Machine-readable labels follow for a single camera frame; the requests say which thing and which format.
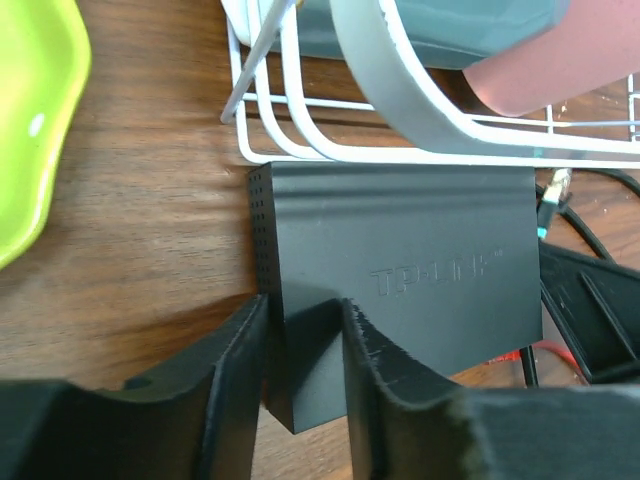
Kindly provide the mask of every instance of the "metal rod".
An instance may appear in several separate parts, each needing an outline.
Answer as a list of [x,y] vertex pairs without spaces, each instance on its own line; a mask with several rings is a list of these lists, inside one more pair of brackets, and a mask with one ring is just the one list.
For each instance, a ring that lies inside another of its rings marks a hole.
[[[547,120],[531,120],[528,118],[508,118],[494,117],[490,115],[469,115],[469,118],[476,122],[490,123],[508,123],[514,125],[532,125],[540,127],[549,127]],[[570,128],[570,127],[627,127],[630,125],[638,126],[640,121],[634,120],[606,120],[601,122],[553,122],[553,128]]]
[[[243,95],[242,99],[246,102],[257,102],[258,95],[253,92],[247,92]],[[305,104],[309,107],[322,107],[322,108],[339,108],[343,110],[358,110],[363,112],[375,112],[375,108],[368,103],[360,102],[345,102],[341,100],[326,100],[322,98],[309,98],[304,99]],[[287,97],[284,95],[271,94],[271,103],[286,105],[288,103]]]
[[547,133],[553,133],[553,107],[551,105],[547,105],[544,115],[547,120]]
[[256,39],[256,43],[251,47],[247,61],[244,63],[240,78],[236,82],[227,104],[222,111],[220,120],[222,123],[229,123],[233,118],[233,114],[238,108],[238,104],[242,101],[242,96],[251,85],[258,64],[267,56],[273,41],[276,38],[282,18],[289,8],[295,8],[296,0],[274,0],[273,5],[269,9],[267,18],[264,20],[260,35]]
[[633,125],[629,125],[629,139],[632,142],[636,141],[636,126],[635,126],[635,119],[636,119],[636,97],[634,95],[634,90],[635,87],[633,85],[633,75],[629,75],[627,77],[627,92],[629,93],[629,99],[628,99],[628,111],[629,111],[629,121],[630,122],[634,122]]
[[522,370],[524,371],[524,383],[528,388],[537,387],[538,372],[532,346],[520,349],[520,360],[522,361]]

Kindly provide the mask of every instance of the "dish drying rack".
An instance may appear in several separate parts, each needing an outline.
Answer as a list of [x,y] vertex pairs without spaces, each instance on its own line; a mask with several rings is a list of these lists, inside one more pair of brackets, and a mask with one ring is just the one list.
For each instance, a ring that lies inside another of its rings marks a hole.
[[[551,106],[544,120],[473,115],[461,112],[420,64],[410,45],[395,0],[330,0],[345,61],[371,103],[308,98],[304,93],[295,0],[222,0],[227,14],[233,90],[221,115],[235,117],[238,145],[246,160],[341,161],[432,165],[498,165],[537,168],[640,168],[635,102],[640,92],[627,78],[627,119],[561,122]],[[280,38],[285,95],[271,93],[266,55]],[[242,62],[241,39],[250,46]],[[251,84],[255,92],[249,92]],[[249,140],[247,102],[257,104],[266,133],[278,153],[254,150]],[[287,105],[306,144],[280,127],[274,105]],[[325,136],[309,107],[378,113],[410,147],[343,145]],[[518,126],[518,130],[505,128]],[[522,128],[540,129],[530,131]],[[624,127],[628,141],[560,133],[571,127]]]

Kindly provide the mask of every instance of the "pink cup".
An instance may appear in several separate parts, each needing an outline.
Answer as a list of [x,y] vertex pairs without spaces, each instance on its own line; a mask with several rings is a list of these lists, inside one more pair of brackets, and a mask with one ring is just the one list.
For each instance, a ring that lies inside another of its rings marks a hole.
[[640,0],[572,0],[560,24],[464,70],[477,97],[509,117],[640,71]]

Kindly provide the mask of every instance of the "black cable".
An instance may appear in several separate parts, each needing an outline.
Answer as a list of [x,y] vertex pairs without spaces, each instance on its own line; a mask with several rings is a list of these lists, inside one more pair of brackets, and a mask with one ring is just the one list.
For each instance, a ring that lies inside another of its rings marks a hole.
[[[536,185],[536,194],[540,197],[544,193],[544,188],[540,185]],[[593,252],[600,258],[604,260],[609,260],[611,262],[614,261],[613,257],[603,245],[603,243],[598,239],[595,233],[587,226],[586,223],[580,218],[571,207],[569,207],[566,202],[560,205],[558,214],[564,218],[569,225],[573,227],[573,229],[582,237],[582,239],[589,245],[589,248],[593,250]]]
[[613,178],[617,180],[622,185],[627,187],[629,190],[633,192],[633,194],[640,198],[640,182],[638,182],[635,178],[629,175],[622,170],[608,170],[604,168],[585,168],[585,172],[596,173],[598,175],[603,175],[605,177]]
[[520,361],[524,371],[524,383],[527,387],[538,386],[538,371],[536,369],[536,359],[533,354],[533,347],[528,346],[520,349]]

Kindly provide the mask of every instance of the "black plastic object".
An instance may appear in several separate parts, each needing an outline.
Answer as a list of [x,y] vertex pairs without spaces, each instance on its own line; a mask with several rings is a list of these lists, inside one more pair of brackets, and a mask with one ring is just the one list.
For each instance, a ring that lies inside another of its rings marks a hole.
[[249,178],[266,403],[291,431],[346,413],[331,299],[443,375],[541,338],[533,169],[283,162]]
[[355,480],[637,477],[640,388],[462,388],[343,313]]
[[520,359],[522,361],[525,385],[527,387],[537,387],[539,385],[538,372],[536,371],[536,358],[531,345],[520,349]]
[[540,245],[542,298],[590,383],[640,377],[640,274]]
[[122,391],[0,382],[0,478],[249,479],[266,302],[254,298]]

